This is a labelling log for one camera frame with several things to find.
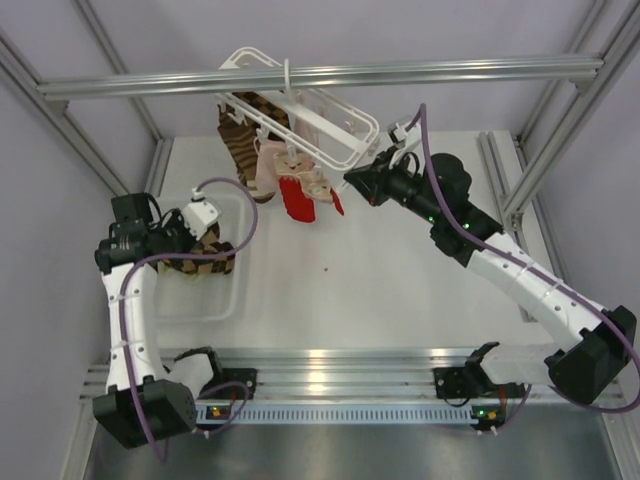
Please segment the red sock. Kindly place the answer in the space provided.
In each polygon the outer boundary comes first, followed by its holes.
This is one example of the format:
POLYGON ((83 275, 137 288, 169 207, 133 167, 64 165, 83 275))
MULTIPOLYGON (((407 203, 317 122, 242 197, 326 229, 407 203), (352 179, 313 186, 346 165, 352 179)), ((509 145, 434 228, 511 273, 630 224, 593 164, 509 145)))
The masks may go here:
MULTIPOLYGON (((278 180, 280 193, 283 198, 284 207, 286 213, 295 221, 312 224, 316 221, 316 204, 322 203, 318 201, 311 200, 307 198, 301 190, 301 187, 294 183, 291 180, 278 180)), ((332 205, 335 210, 341 215, 344 215, 344 208, 342 206, 341 200, 332 187, 333 192, 333 202, 332 203, 324 203, 332 205)))

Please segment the white plastic sock hanger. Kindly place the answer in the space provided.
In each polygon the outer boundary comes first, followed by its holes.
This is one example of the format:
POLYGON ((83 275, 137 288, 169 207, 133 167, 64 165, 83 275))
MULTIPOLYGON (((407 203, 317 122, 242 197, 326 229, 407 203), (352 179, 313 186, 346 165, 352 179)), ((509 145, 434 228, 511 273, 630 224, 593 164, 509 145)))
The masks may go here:
POLYGON ((240 100, 233 95, 237 91, 217 94, 219 107, 223 111, 230 109, 230 116, 237 123, 251 119, 259 140, 270 136, 283 140, 291 153, 309 154, 316 166, 327 173, 341 175, 374 156, 380 143, 378 121, 324 89, 295 90, 287 62, 280 63, 256 48, 243 47, 220 66, 222 71, 234 73, 256 73, 261 68, 285 84, 274 90, 251 87, 249 92, 258 93, 286 111, 291 127, 283 127, 240 100))

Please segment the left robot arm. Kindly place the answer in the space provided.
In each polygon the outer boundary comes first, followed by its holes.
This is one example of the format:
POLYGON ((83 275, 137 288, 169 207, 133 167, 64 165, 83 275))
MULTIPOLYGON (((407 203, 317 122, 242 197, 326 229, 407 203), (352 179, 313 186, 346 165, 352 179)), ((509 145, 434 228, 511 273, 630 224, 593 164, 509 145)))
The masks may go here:
POLYGON ((225 388, 226 374, 209 347, 162 363, 156 337, 155 259, 160 254, 202 254, 216 240, 219 211, 204 196, 166 213, 147 193, 111 201, 114 222, 94 258, 110 318, 110 369, 105 394, 94 398, 98 423, 124 448, 134 449, 191 431, 195 401, 225 388))

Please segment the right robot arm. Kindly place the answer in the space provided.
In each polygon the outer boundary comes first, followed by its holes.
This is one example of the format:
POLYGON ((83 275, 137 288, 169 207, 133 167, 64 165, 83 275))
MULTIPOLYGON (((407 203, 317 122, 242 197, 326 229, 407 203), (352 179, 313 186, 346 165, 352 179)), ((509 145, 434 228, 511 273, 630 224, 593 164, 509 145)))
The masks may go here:
POLYGON ((502 225, 469 200, 471 177, 451 154, 433 155, 425 171, 410 171, 416 155, 397 164, 393 148, 347 172, 345 181, 372 206, 393 200, 431 225, 446 256, 486 279, 529 313, 551 336, 546 345, 488 342, 466 359, 463 375, 477 396, 506 384, 545 385, 565 400, 595 410, 596 399, 629 364, 637 320, 624 306, 607 309, 542 268, 502 225))

